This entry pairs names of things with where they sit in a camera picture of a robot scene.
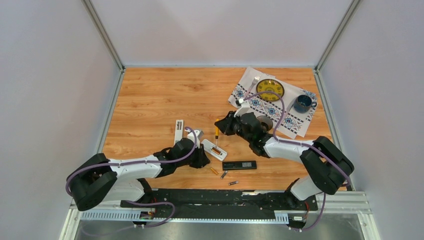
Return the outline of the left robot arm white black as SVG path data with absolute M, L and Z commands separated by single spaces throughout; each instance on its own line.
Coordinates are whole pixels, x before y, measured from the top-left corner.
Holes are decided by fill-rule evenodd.
M 110 201 L 132 201 L 145 208 L 153 201 L 147 179 L 171 175 L 184 166 L 201 169 L 210 162 L 204 145 L 185 137 L 147 157 L 119 160 L 96 153 L 66 178 L 65 190 L 79 211 Z

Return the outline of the black AAA battery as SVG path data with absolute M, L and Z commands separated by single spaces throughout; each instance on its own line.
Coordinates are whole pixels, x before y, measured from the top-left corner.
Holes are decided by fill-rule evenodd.
M 229 182 L 228 183 L 228 185 L 229 186 L 232 186 L 232 185 L 236 185 L 236 184 L 238 184 L 239 183 L 239 181 L 232 181 L 232 182 Z
M 224 173 L 221 175 L 221 179 L 224 179 L 225 178 L 225 176 L 227 175 L 227 173 L 228 173 L 228 171 L 226 170 L 226 171 L 224 171 Z

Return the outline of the white remote orange battery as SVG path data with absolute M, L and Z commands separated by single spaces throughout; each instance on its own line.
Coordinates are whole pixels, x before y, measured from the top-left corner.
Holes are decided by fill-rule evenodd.
M 210 154 L 211 156 L 213 156 L 220 162 L 223 162 L 228 155 L 228 153 L 225 150 L 216 146 L 215 144 L 213 144 L 211 141 L 207 139 L 203 139 L 201 144 L 203 144 L 203 148 L 206 153 Z

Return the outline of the white remote with QR code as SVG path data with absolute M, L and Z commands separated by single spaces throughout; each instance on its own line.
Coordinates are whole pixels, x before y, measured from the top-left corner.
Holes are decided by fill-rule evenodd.
M 184 120 L 177 119 L 175 121 L 175 131 L 174 131 L 174 144 L 179 142 L 183 138 L 184 133 Z

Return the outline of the yellow handled screwdriver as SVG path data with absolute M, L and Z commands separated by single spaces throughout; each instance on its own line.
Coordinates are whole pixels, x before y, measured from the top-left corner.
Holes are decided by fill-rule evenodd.
M 218 146 L 220 130 L 217 126 L 215 126 L 214 137 L 215 137 L 215 147 Z

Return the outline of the black remote control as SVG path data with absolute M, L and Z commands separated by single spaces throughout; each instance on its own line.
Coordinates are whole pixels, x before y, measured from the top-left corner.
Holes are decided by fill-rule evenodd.
M 256 170 L 257 162 L 255 160 L 249 161 L 223 161 L 222 169 L 224 171 L 236 171 L 236 170 Z

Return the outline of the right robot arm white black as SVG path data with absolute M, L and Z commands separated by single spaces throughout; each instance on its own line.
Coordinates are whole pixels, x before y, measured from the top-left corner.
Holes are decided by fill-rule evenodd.
M 353 163 L 327 137 L 299 141 L 280 138 L 270 133 L 274 122 L 254 113 L 237 115 L 229 111 L 214 124 L 226 136 L 237 135 L 249 143 L 254 154 L 265 158 L 281 158 L 303 164 L 308 175 L 295 180 L 287 188 L 286 205 L 299 209 L 305 200 L 316 194 L 334 195 L 349 184 Z

